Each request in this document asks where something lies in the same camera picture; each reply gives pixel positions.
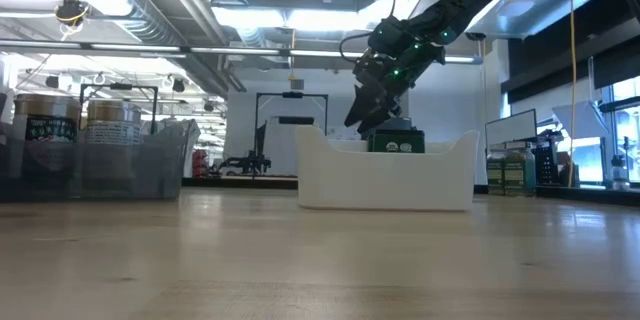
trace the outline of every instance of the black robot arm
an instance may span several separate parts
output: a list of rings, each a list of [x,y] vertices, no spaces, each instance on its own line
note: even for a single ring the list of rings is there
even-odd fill
[[[398,116],[402,111],[398,98],[434,61],[445,63],[444,46],[457,39],[491,1],[439,0],[412,19],[391,15],[382,20],[369,36],[369,48],[356,61],[353,73],[361,86],[356,87],[345,125],[361,121],[362,133]],[[640,19],[638,0],[627,2]]]

